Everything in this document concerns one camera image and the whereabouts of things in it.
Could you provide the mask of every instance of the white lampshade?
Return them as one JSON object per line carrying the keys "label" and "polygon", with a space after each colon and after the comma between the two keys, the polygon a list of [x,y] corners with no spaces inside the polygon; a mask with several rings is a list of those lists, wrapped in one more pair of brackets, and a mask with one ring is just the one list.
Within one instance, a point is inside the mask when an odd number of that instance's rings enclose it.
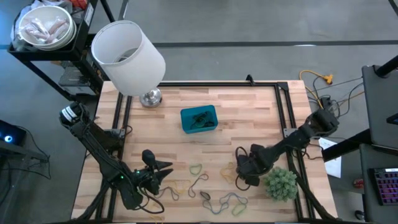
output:
{"label": "white lampshade", "polygon": [[91,52],[123,95],[150,92],[165,73],[164,58],[131,21],[117,21],[102,28],[95,35]]}

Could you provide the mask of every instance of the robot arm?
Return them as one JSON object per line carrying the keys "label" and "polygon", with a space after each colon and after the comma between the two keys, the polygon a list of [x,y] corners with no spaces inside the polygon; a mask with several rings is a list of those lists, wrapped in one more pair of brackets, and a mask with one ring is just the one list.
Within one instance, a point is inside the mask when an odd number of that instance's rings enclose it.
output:
{"label": "robot arm", "polygon": [[155,155],[148,149],[142,152],[142,160],[145,168],[134,170],[111,153],[122,146],[120,133],[102,130],[92,120],[88,110],[79,103],[72,103],[60,112],[60,122],[86,147],[99,164],[100,172],[111,188],[118,189],[124,206],[127,209],[144,209],[141,206],[143,196],[148,196],[142,188],[157,195],[163,178],[173,169],[161,170],[171,166],[171,162],[161,162],[155,159]]}
{"label": "robot arm", "polygon": [[[236,160],[238,166],[236,172],[238,177],[243,179],[246,184],[258,186],[260,179],[259,176],[268,173],[274,166],[274,162],[279,159],[279,156],[288,150],[302,149],[308,146],[311,138],[328,136],[337,130],[339,122],[335,115],[328,110],[317,110],[312,113],[301,125],[298,130],[294,131],[287,138],[278,142],[275,146],[267,147],[252,144],[249,155],[238,155],[239,149],[236,149]],[[292,165],[291,170],[297,176],[297,183],[303,190],[304,194],[313,203],[319,215],[324,219],[335,220],[318,202],[314,194],[305,184],[300,174]]]}

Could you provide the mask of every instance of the concrete floor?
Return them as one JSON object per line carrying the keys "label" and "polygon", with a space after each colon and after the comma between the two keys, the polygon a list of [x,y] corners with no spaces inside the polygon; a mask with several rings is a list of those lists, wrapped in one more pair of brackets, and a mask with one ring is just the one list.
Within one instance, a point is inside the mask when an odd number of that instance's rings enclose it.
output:
{"label": "concrete floor", "polygon": [[[9,43],[14,17],[28,2],[0,2],[0,19],[4,21],[0,24],[0,44]],[[108,2],[117,15],[121,0]],[[398,38],[398,17],[387,0],[134,0],[126,19],[138,23],[153,42]],[[95,33],[107,23],[99,4],[90,31]],[[167,64],[164,80],[243,80],[247,74],[256,80],[292,80],[298,79],[299,71],[311,69],[334,74],[334,83],[360,77],[363,65],[382,64],[397,51],[396,45],[160,49]],[[51,155],[52,165],[52,180],[24,176],[10,223],[68,220],[85,153],[58,121],[58,112],[69,102],[5,50],[0,50],[0,58],[0,105],[8,105],[0,110],[0,119],[30,129],[37,144]],[[54,80],[63,71],[49,62],[35,64]],[[313,79],[306,75],[306,84],[311,85]],[[328,88],[320,94],[340,100],[359,83]],[[324,86],[319,80],[317,87]],[[361,95],[340,118],[334,136],[348,138],[367,127]],[[330,177],[338,215],[345,220],[354,220],[353,212],[362,206],[361,195],[349,192],[353,191],[352,179],[359,175],[359,153],[354,152],[343,157],[343,178]]]}

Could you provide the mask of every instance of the butcher block tabletop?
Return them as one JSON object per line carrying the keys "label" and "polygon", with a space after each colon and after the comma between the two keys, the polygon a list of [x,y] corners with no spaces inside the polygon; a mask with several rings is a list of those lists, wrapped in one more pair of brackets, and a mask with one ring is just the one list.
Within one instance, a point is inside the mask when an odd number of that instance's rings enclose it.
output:
{"label": "butcher block tabletop", "polygon": [[[304,123],[311,113],[303,81],[286,81],[289,84],[290,97],[297,126]],[[162,182],[160,189],[167,186],[177,189],[179,200],[174,201],[169,190],[159,199],[165,212],[150,215],[142,210],[126,210],[120,194],[116,199],[114,222],[292,222],[297,221],[294,201],[275,202],[266,195],[262,184],[250,187],[247,191],[236,188],[235,149],[239,146],[250,150],[250,145],[272,146],[283,139],[280,119],[273,87],[266,86],[201,86],[201,87],[161,87],[163,101],[157,108],[143,108],[138,97],[134,97],[130,109],[129,125],[132,132],[126,136],[123,161],[131,170],[141,169],[144,163],[141,153],[150,149],[157,160],[173,162],[174,171]],[[96,123],[103,129],[111,129],[118,98],[118,91],[111,82],[103,85],[96,112]],[[281,98],[285,118],[288,119],[283,91]],[[123,99],[119,126],[124,114],[126,97]],[[184,108],[213,105],[218,117],[218,126],[214,131],[185,134],[182,129],[180,111]],[[307,152],[311,157],[322,156],[321,150],[314,146]],[[322,159],[308,160],[304,157],[311,191],[326,210],[337,217],[335,203]],[[190,166],[201,164],[201,174],[207,174],[208,180],[199,180],[193,187],[195,198],[188,196],[188,188],[198,176],[190,173]],[[275,166],[288,169],[285,154]],[[98,163],[89,156],[85,160],[81,173],[78,192],[72,212],[72,218],[81,215],[98,193],[102,175]],[[238,181],[241,188],[244,182]],[[232,214],[239,204],[236,197],[231,197],[229,208],[214,215],[204,208],[204,191],[211,196],[210,203],[214,211],[220,210],[219,198],[230,192],[248,199],[247,208],[239,215]],[[108,211],[109,192],[104,206],[104,216]],[[305,198],[300,190],[304,217],[308,217]],[[160,207],[150,201],[147,209],[158,211]]]}

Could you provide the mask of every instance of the green artificial plant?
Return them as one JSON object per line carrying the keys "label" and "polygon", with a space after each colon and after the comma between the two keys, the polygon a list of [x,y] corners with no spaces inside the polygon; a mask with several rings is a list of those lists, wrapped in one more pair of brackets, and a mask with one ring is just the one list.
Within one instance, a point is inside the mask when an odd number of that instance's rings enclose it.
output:
{"label": "green artificial plant", "polygon": [[268,196],[274,201],[288,201],[297,194],[296,175],[293,172],[275,167],[264,178],[264,185]]}

